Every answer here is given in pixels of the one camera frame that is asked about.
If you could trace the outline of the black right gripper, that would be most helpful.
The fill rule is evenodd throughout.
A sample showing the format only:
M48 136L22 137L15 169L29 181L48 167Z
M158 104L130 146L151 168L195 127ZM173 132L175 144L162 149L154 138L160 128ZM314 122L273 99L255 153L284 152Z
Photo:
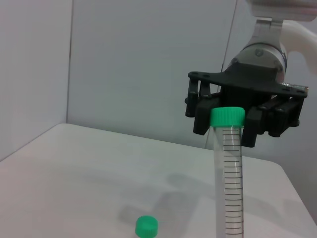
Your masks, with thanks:
M258 135L267 132L280 137L289 127L299 126L299 117L307 90L286 86L276 79L278 70L234 63L224 72L188 73L185 116L194 118L193 132L205 135L210 127L212 109L249 108L244 120L243 146L253 148ZM264 102L265 98L275 96Z

